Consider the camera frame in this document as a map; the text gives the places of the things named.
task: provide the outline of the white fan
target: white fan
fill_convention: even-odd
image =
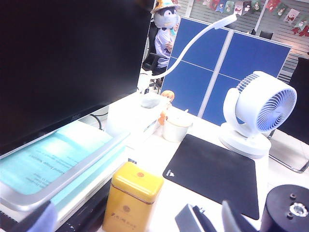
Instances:
[[[220,141],[250,158],[269,154],[270,141],[262,133],[279,127],[294,109],[294,88],[261,71],[255,71],[231,88],[225,97]]]

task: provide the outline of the blue partition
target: blue partition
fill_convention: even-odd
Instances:
[[[202,117],[204,120],[217,125],[221,125],[225,122],[223,115],[223,102],[228,90],[230,88],[235,88],[238,83],[239,80],[237,79],[223,76],[221,74],[218,75]]]
[[[211,79],[212,72],[201,67],[181,61],[177,68],[164,80],[164,90],[169,89],[175,93],[172,105],[197,115],[203,101],[206,88]]]
[[[289,51],[287,46],[235,32],[220,73],[238,80],[253,71],[264,71],[277,77]]]
[[[191,19],[181,20],[169,66],[206,26]],[[175,107],[189,109],[190,113],[197,115],[227,33],[227,29],[212,29],[204,34],[191,46],[179,66],[165,77],[162,91],[175,92],[172,103]],[[221,125],[225,121],[223,102],[227,91],[254,71],[277,77],[289,51],[288,45],[234,32],[202,118]]]
[[[171,56],[178,58],[184,47],[206,26],[182,19]],[[183,60],[213,71],[227,33],[225,29],[208,31],[191,46]]]

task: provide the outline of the yellow tin can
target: yellow tin can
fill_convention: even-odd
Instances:
[[[163,177],[150,174],[132,162],[112,177],[103,220],[106,232],[144,232],[147,229]]]

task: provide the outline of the white desk lamp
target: white desk lamp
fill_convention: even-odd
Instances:
[[[170,74],[176,67],[177,65],[180,63],[180,61],[182,60],[182,58],[184,57],[184,55],[186,54],[186,52],[189,50],[189,48],[203,35],[205,34],[207,31],[215,28],[215,29],[220,29],[225,27],[226,25],[229,25],[233,22],[235,22],[237,20],[237,17],[235,14],[232,14],[228,17],[225,17],[223,19],[220,19],[212,24],[210,24],[209,26],[207,26],[206,28],[204,28],[199,34],[197,34],[187,45],[186,47],[184,47],[183,51],[180,53],[179,57],[177,58],[176,62],[168,69],[166,70],[164,73],[161,73],[159,75],[156,76],[151,76],[151,77],[147,77],[147,75],[141,75],[140,76],[140,80],[139,80],[139,84],[138,84],[138,88],[141,90],[142,94],[144,93],[145,89],[148,88],[150,79],[159,79],[162,77],[165,77],[166,75]]]

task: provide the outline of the hanging banner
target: hanging banner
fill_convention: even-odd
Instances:
[[[227,13],[227,14],[233,14],[234,12],[234,2],[233,1],[227,1],[226,4],[225,4],[225,8],[224,8],[224,13]]]
[[[253,0],[251,3],[251,12],[261,12],[262,6],[261,6],[261,0]]]
[[[274,15],[281,18],[281,16],[283,15],[283,13],[286,11],[287,8],[288,8],[288,6],[285,5],[284,3],[282,3],[282,2],[279,3],[278,6],[276,7],[276,9],[274,10]]]
[[[219,4],[220,0],[211,0],[211,3],[209,5],[209,8],[213,11],[217,9],[217,6]]]
[[[301,16],[301,18],[296,22],[294,28],[300,28],[301,30],[303,30],[305,28],[305,26],[308,24],[309,22],[309,16],[307,15],[303,15]]]
[[[305,28],[299,33],[299,36],[303,35],[309,37],[309,26],[305,26]]]
[[[292,24],[293,21],[296,19],[296,17],[298,16],[299,11],[295,10],[295,9],[291,9],[289,11],[289,13],[286,15],[286,17],[284,18],[284,22],[288,22],[289,24]]]
[[[242,15],[247,14],[251,10],[251,1],[244,1],[242,5]]]
[[[242,15],[242,8],[243,8],[243,2],[242,1],[236,1],[235,2],[234,14]]]
[[[204,0],[202,4],[209,7],[209,5],[211,4],[211,0]]]
[[[279,3],[280,0],[269,0],[266,5],[266,9],[268,9],[269,12],[273,12]]]
[[[223,13],[226,1],[227,0],[220,0],[217,5],[216,11],[220,11],[221,13]]]

